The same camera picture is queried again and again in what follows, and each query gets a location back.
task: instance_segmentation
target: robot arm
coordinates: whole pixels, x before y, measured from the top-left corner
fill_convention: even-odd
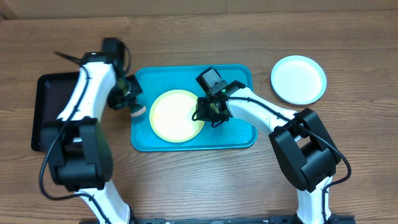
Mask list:
[[[308,144],[299,147],[296,142],[308,135],[293,125],[306,127],[335,147],[318,115],[308,108],[297,113],[273,105],[240,82],[227,84],[213,68],[201,73],[197,82],[206,92],[206,98],[198,99],[193,120],[211,121],[217,127],[234,117],[268,134],[282,172],[297,188],[297,218],[304,224],[323,223],[322,189],[331,182],[341,158],[315,138],[310,137]],[[276,113],[290,121],[280,119]],[[328,197],[325,212],[327,219],[331,215]]]
[[[124,44],[115,38],[104,39],[102,51],[86,53],[80,60],[80,75],[68,104],[56,121],[44,124],[41,135],[48,150],[82,96],[64,135],[52,148],[49,168],[56,184],[76,194],[93,196],[108,220],[90,198],[81,198],[99,223],[126,224],[132,220],[129,205],[111,180],[113,158],[100,123],[106,103],[115,110],[135,107],[136,96],[142,92],[134,76],[125,77],[123,62]]]

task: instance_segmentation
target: blue tray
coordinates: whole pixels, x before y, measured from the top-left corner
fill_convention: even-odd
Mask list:
[[[137,118],[131,118],[131,144],[143,152],[185,151],[205,149],[245,148],[254,144],[257,129],[249,123],[231,118],[217,128],[206,122],[200,133],[193,139],[182,143],[171,143],[158,137],[149,123],[150,107],[161,94],[169,90],[187,90],[196,96],[205,96],[205,92],[196,82],[196,77],[213,67],[219,71],[222,79],[228,83],[234,80],[253,89],[251,72],[244,65],[199,65],[178,67],[143,68],[136,73],[143,94],[137,102],[146,106],[147,112]]]

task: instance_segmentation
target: white plate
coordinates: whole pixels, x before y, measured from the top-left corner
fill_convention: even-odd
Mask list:
[[[307,105],[321,98],[326,90],[326,75],[310,58],[293,55],[279,60],[271,72],[271,85],[283,100]]]
[[[195,137],[204,121],[192,121],[198,97],[186,90],[171,90],[160,95],[150,108],[149,122],[163,140],[185,142]]]

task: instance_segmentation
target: black tray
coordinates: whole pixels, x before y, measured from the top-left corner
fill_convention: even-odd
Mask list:
[[[42,75],[37,80],[35,114],[33,118],[31,148],[40,148],[40,130],[46,121],[54,121],[68,104],[75,89],[79,72]]]

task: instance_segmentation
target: wooden table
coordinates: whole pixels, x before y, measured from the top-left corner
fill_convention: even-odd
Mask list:
[[[54,202],[38,188],[44,155],[30,149],[37,79],[78,68],[53,54],[80,57],[121,37],[132,69],[242,63],[254,91],[285,108],[272,91],[272,66],[288,55],[315,59],[328,88],[310,105],[353,167],[331,189],[333,212],[358,223],[398,219],[398,11],[220,16],[113,17],[0,22],[0,223],[77,223],[93,218],[80,199]],[[221,218],[293,214],[295,189],[267,136],[249,149],[141,153],[130,143],[126,110],[106,109],[113,180],[138,217]],[[341,163],[335,179],[346,174]],[[65,194],[49,174],[52,194]]]

